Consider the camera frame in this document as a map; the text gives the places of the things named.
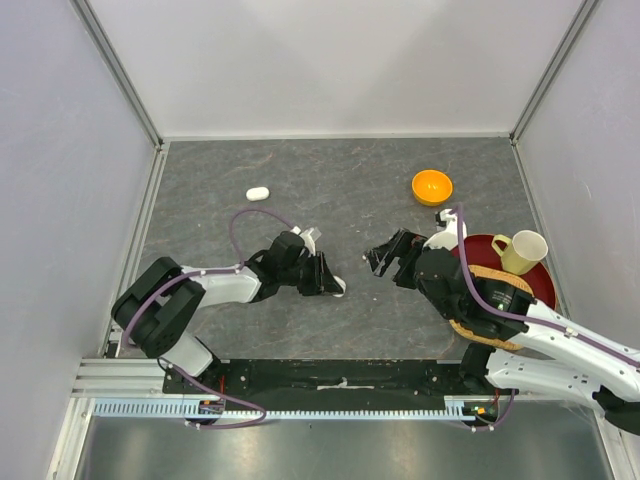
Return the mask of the white earbud charging case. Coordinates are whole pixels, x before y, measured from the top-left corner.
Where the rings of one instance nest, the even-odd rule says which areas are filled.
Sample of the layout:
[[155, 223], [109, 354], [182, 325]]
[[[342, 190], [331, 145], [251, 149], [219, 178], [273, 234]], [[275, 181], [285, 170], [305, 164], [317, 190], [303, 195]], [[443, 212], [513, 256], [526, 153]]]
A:
[[334, 282], [337, 285], [337, 291], [332, 293], [335, 298], [342, 298], [346, 293], [346, 282], [339, 276], [334, 276]]

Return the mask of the white oval case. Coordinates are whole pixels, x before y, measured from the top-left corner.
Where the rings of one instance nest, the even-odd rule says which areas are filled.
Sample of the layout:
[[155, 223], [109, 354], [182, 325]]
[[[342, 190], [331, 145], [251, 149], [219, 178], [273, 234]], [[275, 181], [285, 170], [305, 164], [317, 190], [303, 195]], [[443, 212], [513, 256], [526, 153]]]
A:
[[245, 196], [250, 202], [260, 202], [269, 198], [270, 190], [268, 187], [253, 187], [246, 191]]

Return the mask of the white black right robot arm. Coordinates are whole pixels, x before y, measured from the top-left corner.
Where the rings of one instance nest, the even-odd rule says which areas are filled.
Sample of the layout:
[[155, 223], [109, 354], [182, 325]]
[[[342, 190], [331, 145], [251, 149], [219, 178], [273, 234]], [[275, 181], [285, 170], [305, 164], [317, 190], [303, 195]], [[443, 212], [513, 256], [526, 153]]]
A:
[[401, 229], [364, 258], [381, 277], [419, 291], [472, 340], [458, 368], [467, 392], [487, 387], [546, 393], [587, 406], [614, 426], [639, 432], [639, 352], [605, 338], [554, 309], [548, 271], [505, 271], [487, 234], [458, 241]]

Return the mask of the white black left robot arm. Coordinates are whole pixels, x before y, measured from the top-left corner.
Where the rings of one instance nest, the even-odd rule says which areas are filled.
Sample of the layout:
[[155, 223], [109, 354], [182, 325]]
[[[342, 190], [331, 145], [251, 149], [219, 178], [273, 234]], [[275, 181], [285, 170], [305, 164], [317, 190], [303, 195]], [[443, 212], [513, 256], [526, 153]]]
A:
[[330, 271], [316, 237], [313, 228], [284, 231], [269, 248], [225, 268], [197, 269], [161, 257], [115, 301], [111, 317], [123, 329], [125, 343], [178, 366], [196, 392], [211, 392], [219, 382], [219, 360], [187, 332], [196, 311], [261, 302], [282, 287], [294, 287], [302, 296], [343, 296], [346, 283]]

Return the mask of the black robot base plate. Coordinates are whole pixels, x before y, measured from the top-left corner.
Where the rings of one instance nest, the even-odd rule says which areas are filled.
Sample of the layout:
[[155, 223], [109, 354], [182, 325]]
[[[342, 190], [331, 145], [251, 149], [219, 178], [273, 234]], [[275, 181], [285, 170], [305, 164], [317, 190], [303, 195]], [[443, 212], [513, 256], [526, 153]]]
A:
[[219, 361], [196, 378], [204, 386], [239, 399], [243, 409], [276, 406], [433, 406], [446, 396], [499, 396], [488, 381], [474, 380], [458, 362], [436, 360]]

